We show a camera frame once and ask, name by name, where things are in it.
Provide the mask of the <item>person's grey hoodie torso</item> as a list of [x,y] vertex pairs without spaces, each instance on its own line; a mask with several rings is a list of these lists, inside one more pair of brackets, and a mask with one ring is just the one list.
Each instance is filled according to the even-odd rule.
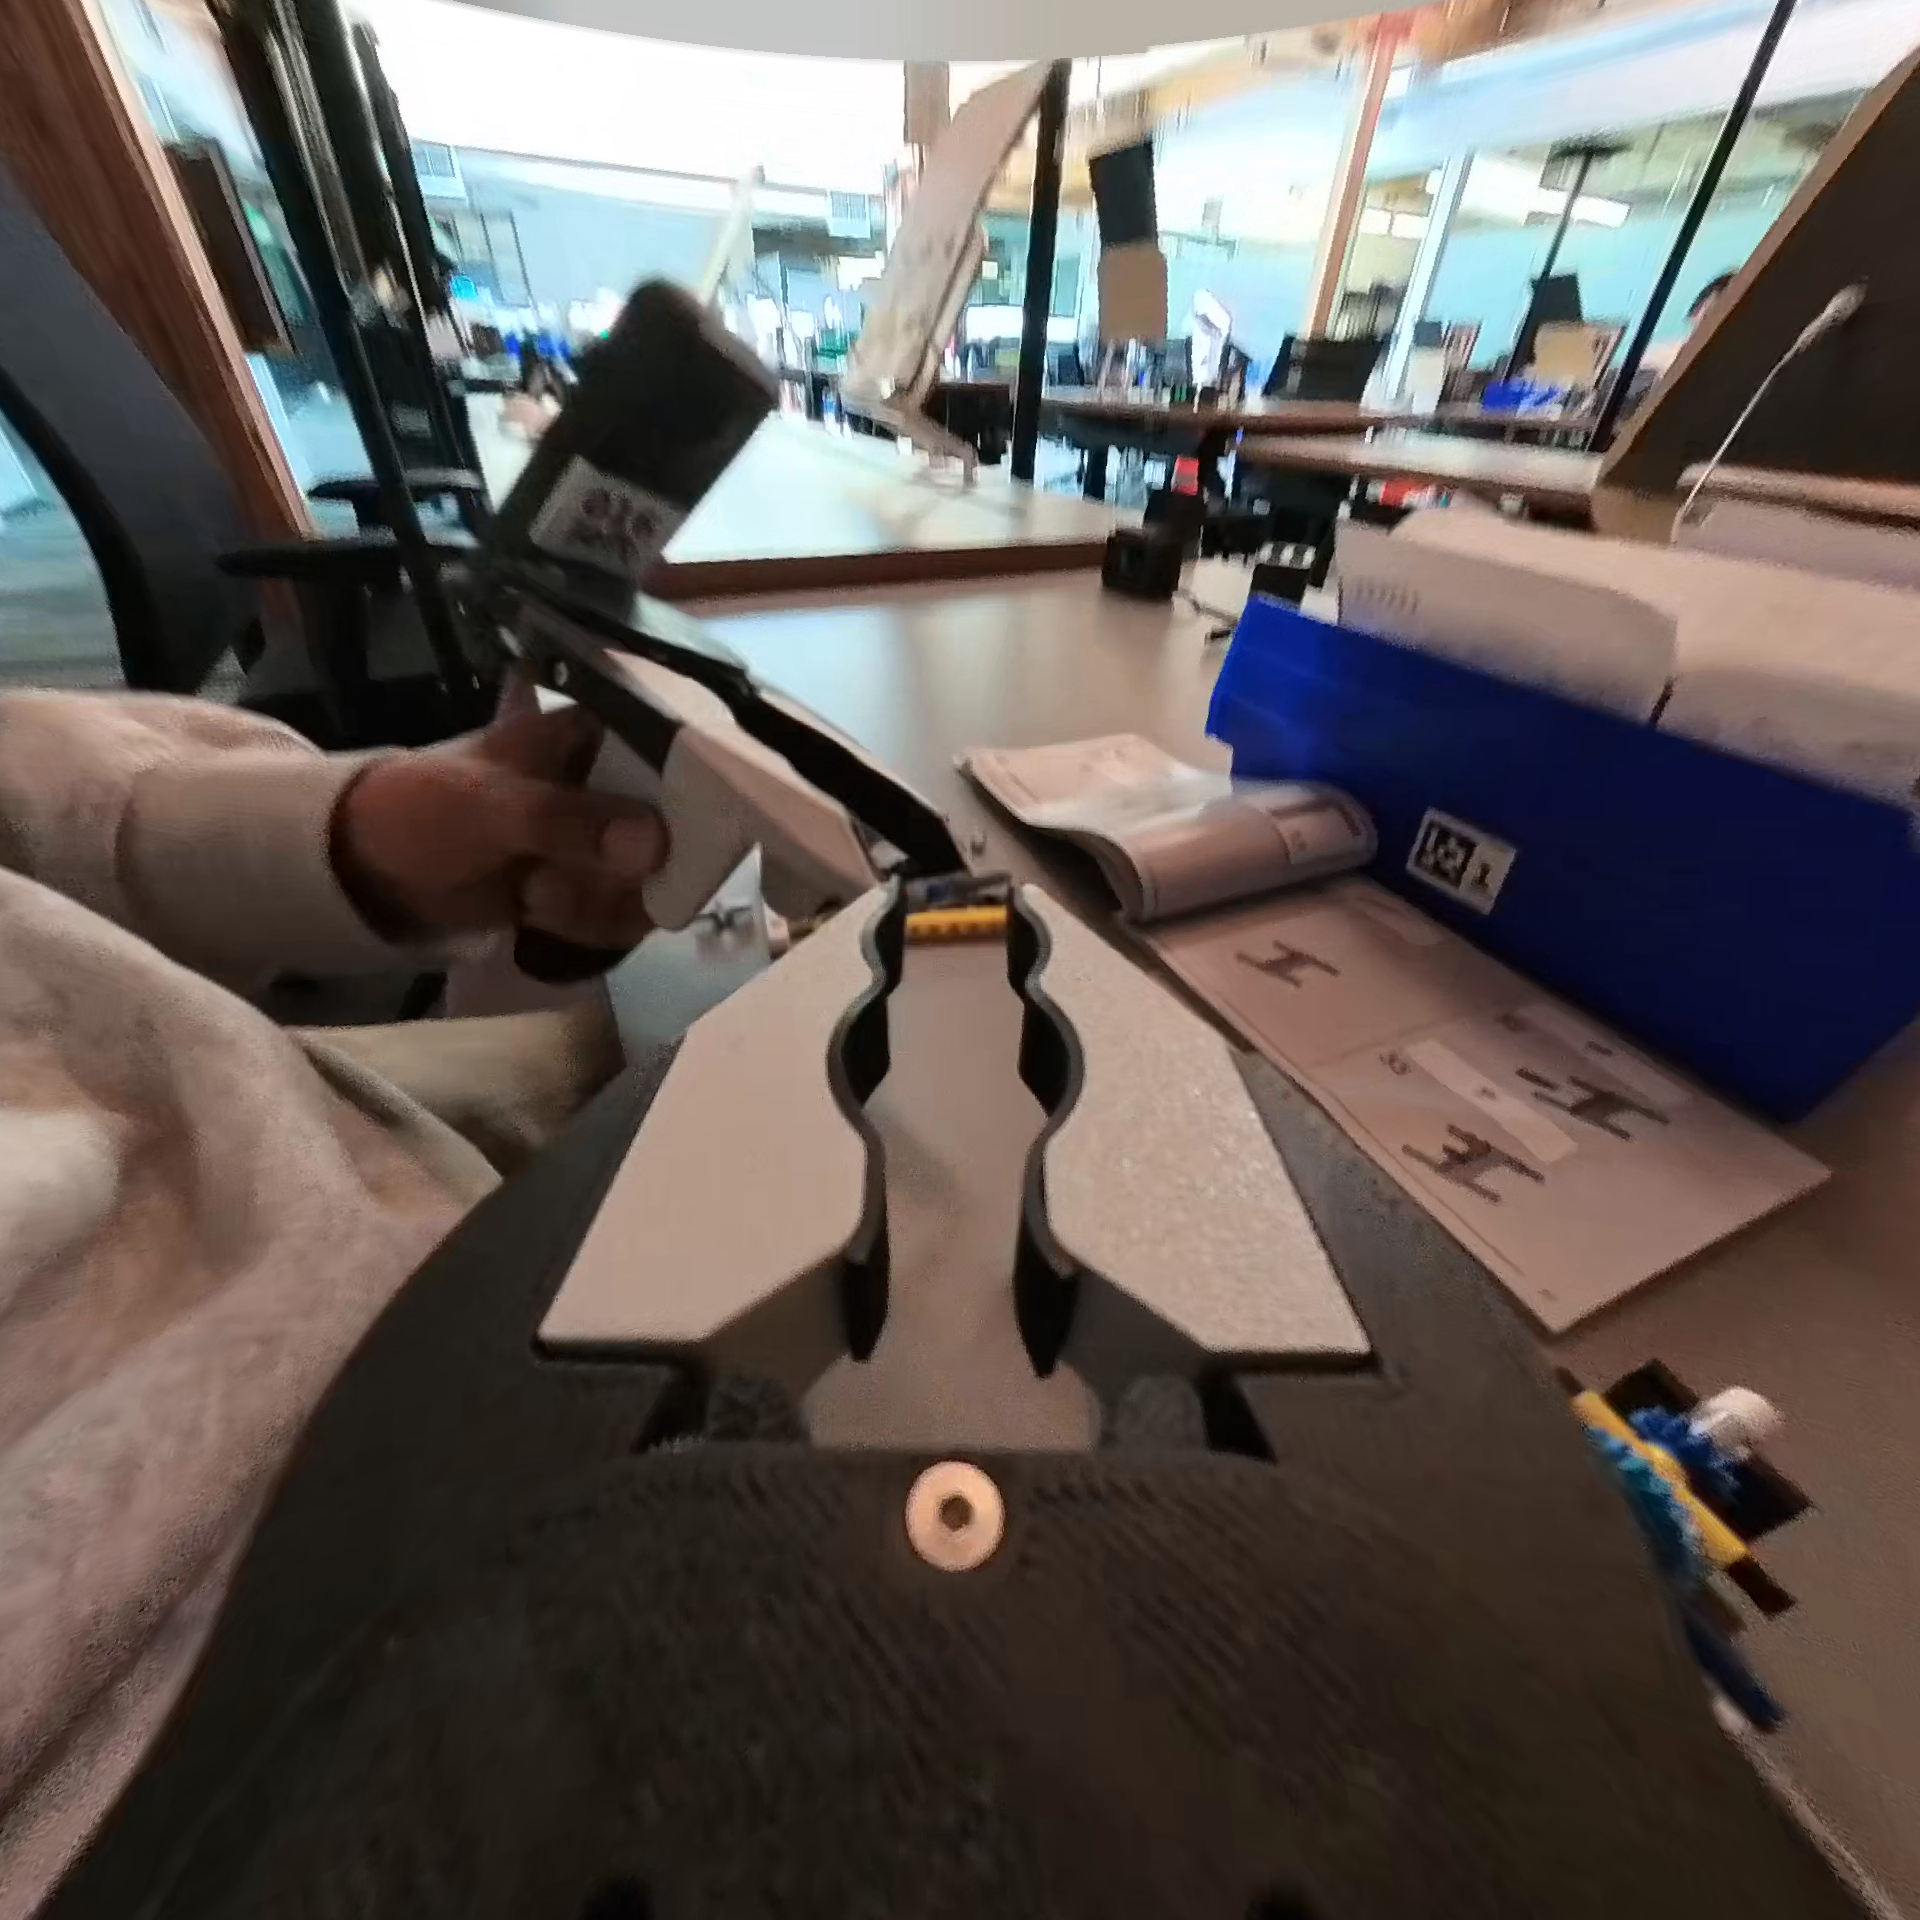
[[293,1442],[449,1228],[622,1063],[601,997],[329,1035],[5,878],[3,1902],[36,1916],[201,1663]]

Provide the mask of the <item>black office chair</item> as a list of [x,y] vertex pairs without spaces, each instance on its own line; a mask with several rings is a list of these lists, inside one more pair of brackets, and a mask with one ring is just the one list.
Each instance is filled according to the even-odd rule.
[[495,673],[433,646],[391,529],[243,540],[197,421],[3,180],[5,426],[79,525],[126,683],[209,698],[235,663],[237,706],[336,753],[422,747],[492,717]]

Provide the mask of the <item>brown board panel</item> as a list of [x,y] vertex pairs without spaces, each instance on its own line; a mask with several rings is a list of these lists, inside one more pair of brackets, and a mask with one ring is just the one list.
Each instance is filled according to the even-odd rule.
[[1603,457],[1592,529],[1664,541],[1686,475],[1917,481],[1917,55],[1843,123]]

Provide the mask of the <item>black cube box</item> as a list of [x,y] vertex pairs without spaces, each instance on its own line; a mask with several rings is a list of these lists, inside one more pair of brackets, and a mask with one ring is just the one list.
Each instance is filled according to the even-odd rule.
[[1190,519],[1147,519],[1118,529],[1102,548],[1102,590],[1131,603],[1172,601],[1198,557],[1203,530],[1205,523]]

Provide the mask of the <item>white box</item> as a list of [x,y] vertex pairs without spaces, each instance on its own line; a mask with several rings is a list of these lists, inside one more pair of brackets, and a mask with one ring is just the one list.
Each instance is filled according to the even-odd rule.
[[1343,522],[1343,623],[1916,809],[1916,591],[1425,510]]

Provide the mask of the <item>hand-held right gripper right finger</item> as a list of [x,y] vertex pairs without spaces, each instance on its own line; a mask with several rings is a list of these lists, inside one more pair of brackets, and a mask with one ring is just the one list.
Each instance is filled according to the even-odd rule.
[[1347,1373],[1371,1341],[1241,1057],[1038,885],[1009,899],[1024,1154],[1014,1322],[1038,1377]]

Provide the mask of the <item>person's left forearm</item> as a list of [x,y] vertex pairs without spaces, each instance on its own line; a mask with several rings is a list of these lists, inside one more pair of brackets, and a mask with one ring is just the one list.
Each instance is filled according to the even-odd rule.
[[407,954],[333,871],[356,777],[392,753],[321,753],[227,705],[9,687],[5,873],[235,989],[371,975]]

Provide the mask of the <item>large blue plastic bin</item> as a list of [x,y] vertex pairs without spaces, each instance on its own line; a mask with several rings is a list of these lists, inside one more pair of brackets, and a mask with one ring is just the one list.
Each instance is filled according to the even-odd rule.
[[1366,876],[1696,1081],[1801,1121],[1917,1011],[1888,805],[1253,595],[1206,731],[1328,785]]

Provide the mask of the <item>dark wall frame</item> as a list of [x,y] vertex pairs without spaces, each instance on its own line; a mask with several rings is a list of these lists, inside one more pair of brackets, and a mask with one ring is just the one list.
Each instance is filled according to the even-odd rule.
[[295,340],[222,149],[198,134],[161,145],[212,282],[243,347],[289,357]]

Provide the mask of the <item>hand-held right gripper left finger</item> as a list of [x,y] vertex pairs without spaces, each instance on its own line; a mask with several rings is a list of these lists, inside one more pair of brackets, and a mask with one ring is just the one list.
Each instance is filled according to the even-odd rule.
[[543,1353],[749,1377],[793,1401],[873,1355],[891,1249],[869,1106],[903,947],[887,882],[687,1028],[543,1311]]

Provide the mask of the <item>wood-edged grey table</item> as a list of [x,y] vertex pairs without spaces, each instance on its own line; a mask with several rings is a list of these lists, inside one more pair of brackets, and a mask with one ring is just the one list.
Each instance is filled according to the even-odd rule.
[[887,586],[995,586],[1100,570],[1128,519],[988,468],[966,478],[899,442],[781,413],[571,407],[489,529],[446,566],[470,606],[527,586],[625,617]]

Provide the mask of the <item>document stand with paper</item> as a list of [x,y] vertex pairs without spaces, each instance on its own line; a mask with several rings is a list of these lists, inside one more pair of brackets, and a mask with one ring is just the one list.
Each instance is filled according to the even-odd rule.
[[933,421],[927,397],[985,255],[981,212],[1038,118],[1052,70],[1047,61],[1019,66],[951,113],[903,205],[839,379],[852,418],[958,468],[964,484],[975,481],[975,451]]

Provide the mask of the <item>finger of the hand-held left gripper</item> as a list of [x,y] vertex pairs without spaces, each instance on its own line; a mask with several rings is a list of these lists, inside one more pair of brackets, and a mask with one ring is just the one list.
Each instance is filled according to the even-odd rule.
[[847,905],[889,879],[969,871],[919,791],[784,695],[745,693],[733,711],[663,663],[596,660],[596,781],[651,807],[664,831],[644,903],[703,905],[752,852],[776,905]]

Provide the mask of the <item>flat instruction sheet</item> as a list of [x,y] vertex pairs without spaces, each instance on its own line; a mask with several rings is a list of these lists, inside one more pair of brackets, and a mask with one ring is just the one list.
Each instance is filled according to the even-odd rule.
[[1371,879],[1142,939],[1550,1335],[1830,1178]]

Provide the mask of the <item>partly built lego model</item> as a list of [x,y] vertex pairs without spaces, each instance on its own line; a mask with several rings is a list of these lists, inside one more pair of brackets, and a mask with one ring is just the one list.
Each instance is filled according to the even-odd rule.
[[1788,1709],[1743,1639],[1796,1610],[1761,1554],[1812,1506],[1768,1459],[1782,1412],[1742,1382],[1694,1391],[1662,1359],[1609,1385],[1568,1366],[1555,1377],[1638,1524],[1719,1717],[1735,1734],[1775,1734]]

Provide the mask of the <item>open instruction booklet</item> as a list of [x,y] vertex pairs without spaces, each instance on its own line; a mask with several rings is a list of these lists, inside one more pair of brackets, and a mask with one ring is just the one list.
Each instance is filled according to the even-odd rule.
[[1139,925],[1366,869],[1374,819],[1313,781],[1241,781],[1139,734],[972,749],[958,771],[1014,826],[1092,861]]

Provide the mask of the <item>person's left hand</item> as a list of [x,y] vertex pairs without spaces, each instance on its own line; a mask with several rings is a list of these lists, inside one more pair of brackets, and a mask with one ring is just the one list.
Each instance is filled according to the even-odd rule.
[[327,826],[336,882],[392,945],[535,932],[625,955],[653,931],[641,886],[670,845],[647,802],[589,786],[604,739],[580,706],[527,706],[365,761]]

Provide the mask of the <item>black stand pole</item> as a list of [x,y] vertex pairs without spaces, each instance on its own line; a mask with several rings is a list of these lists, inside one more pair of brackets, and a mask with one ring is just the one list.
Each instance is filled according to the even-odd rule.
[[1039,87],[1036,121],[1038,149],[1029,195],[1021,337],[1012,386],[1014,411],[1008,452],[1009,475],[1025,490],[1036,481],[1039,445],[1039,404],[1045,390],[1052,279],[1057,247],[1069,87],[1072,61],[1052,61]]

